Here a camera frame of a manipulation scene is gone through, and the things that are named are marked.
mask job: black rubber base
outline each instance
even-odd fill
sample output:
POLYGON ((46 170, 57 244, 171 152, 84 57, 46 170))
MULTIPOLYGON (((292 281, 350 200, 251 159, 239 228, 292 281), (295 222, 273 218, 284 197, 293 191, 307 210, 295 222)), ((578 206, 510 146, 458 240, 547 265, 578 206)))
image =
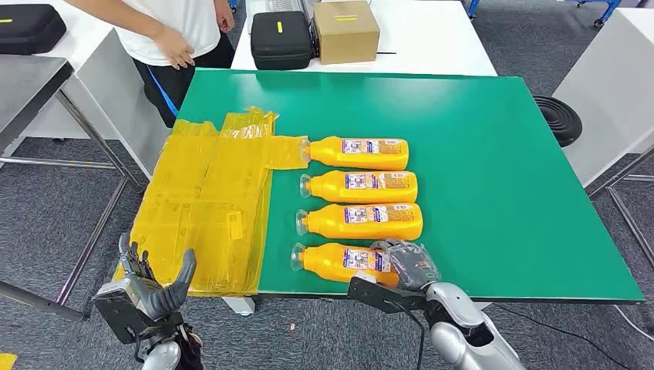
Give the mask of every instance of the black rubber base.
POLYGON ((582 134, 582 119, 568 104, 550 96, 540 95, 534 95, 534 101, 541 109, 558 145, 568 146, 579 138, 582 134))

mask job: white t-shirt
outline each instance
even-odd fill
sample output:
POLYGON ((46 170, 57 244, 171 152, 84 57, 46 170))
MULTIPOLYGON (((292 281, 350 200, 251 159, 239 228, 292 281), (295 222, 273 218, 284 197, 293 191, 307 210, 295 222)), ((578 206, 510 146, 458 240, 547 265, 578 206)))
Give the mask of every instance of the white t-shirt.
MULTIPOLYGON (((193 46, 195 58, 213 50, 221 39, 213 0, 123 0, 143 14, 176 29, 193 46)), ((116 27, 120 42, 131 57, 151 66, 169 66, 150 38, 116 27)))

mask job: green tabletop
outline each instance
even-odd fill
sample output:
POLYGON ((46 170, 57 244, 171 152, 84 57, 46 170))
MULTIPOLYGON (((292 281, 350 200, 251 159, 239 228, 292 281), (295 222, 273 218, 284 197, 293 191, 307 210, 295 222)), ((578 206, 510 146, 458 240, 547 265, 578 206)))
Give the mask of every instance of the green tabletop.
MULTIPOLYGON (((522 79, 198 69, 180 118, 213 121, 259 106, 279 113, 278 135, 399 137, 418 177, 418 240, 444 281, 477 299, 642 300, 522 79)), ((345 294, 347 284, 292 271, 302 173, 275 171, 259 291, 345 294)), ((369 245, 366 240, 340 240, 369 245)))

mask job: cable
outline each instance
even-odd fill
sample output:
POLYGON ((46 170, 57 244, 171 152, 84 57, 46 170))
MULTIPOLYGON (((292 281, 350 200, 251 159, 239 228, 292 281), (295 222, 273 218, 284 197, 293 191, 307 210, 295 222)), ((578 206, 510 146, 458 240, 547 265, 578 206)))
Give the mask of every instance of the cable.
POLYGON ((137 360, 137 362, 143 364, 145 361, 141 357, 139 357, 139 351, 141 349, 141 338, 136 332, 134 334, 134 339, 136 340, 137 343, 137 345, 134 348, 134 359, 137 360))
POLYGON ((425 346, 425 327, 422 324, 420 324, 420 321, 418 321, 418 319, 415 316, 413 316, 411 311, 404 308, 404 306, 402 306, 401 304, 397 304, 396 302, 393 301, 385 301, 385 302, 390 303, 393 306, 404 311, 404 313, 409 315, 411 320, 413 320, 420 327, 420 350, 418 350, 418 365, 416 365, 416 370, 420 370, 420 365, 423 362, 423 348, 425 346))
POLYGON ((521 314, 521 313, 519 313, 519 312, 516 312, 516 311, 513 311, 513 310, 511 310, 511 309, 509 309, 509 308, 506 308, 505 306, 503 306, 503 305, 501 305, 501 304, 497 304, 497 303, 496 303, 495 305, 498 306, 499 308, 505 310, 506 312, 510 312, 510 313, 512 313, 513 315, 520 316, 521 318, 526 318, 527 320, 532 321, 532 322, 534 322, 534 323, 536 323, 536 324, 538 324, 538 325, 542 325, 542 326, 545 326, 546 328, 550 328, 550 329, 552 329, 552 330, 559 331, 559 332, 561 332, 561 333, 563 333, 563 334, 571 335, 571 336, 573 336, 573 337, 576 337, 576 338, 582 339, 582 340, 584 340, 584 341, 587 341, 590 345, 592 345, 593 347, 597 348, 598 351, 600 351, 604 356, 606 356, 606 358, 608 358, 609 360, 613 361, 614 363, 616 363, 617 365, 619 365, 621 368, 625 368, 626 370, 631 370, 631 369, 629 369, 628 367, 624 366, 624 365, 623 365, 621 362, 619 362, 618 360, 616 360, 616 359, 614 359, 613 357, 611 357, 608 353, 606 353, 603 349, 601 349, 598 345, 596 345, 594 342, 592 342, 590 339, 587 339, 586 337, 582 337, 582 336, 579 335, 579 334, 571 333, 570 331, 566 331, 566 330, 559 329, 559 328, 556 328, 556 327, 554 327, 554 326, 551 326, 551 325, 545 324, 544 322, 540 322, 540 321, 538 321, 538 320, 536 320, 536 319, 530 318, 529 316, 527 316, 527 315, 525 315, 525 314, 521 314))
POLYGON ((618 312, 622 315, 622 317, 625 319, 625 321, 627 321, 627 323, 628 323, 629 325, 631 325, 631 327, 634 328, 638 333, 642 334, 645 338, 648 338, 650 341, 654 341, 654 338, 652 338, 651 335, 645 333, 645 332, 644 332, 643 330, 641 330, 639 327, 635 326, 634 323, 633 323, 631 320, 629 320, 629 318, 627 317, 627 315, 626 315, 624 312, 622 312, 622 310, 620 309, 620 307, 618 307, 618 306, 615 305, 615 304, 613 305, 613 307, 615 307, 615 309, 618 310, 618 312))

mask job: robotic arm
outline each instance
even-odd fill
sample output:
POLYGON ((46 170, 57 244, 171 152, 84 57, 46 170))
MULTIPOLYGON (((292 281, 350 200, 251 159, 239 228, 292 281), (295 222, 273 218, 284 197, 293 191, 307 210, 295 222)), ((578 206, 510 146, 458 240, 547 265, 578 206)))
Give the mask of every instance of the robotic arm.
POLYGON ((386 313, 423 310, 431 341, 456 370, 526 370, 492 320, 458 286, 434 281, 438 273, 424 246, 383 240, 400 277, 400 287, 387 288, 353 277, 348 296, 386 313))
POLYGON ((128 233, 118 245, 125 276, 104 284, 93 304, 122 343, 136 344, 134 357, 143 370, 201 370, 201 341, 178 312, 195 273, 193 250, 184 253, 177 279, 164 288, 154 277, 147 251, 139 259, 128 233), (139 354, 141 341, 147 341, 145 359, 139 354))

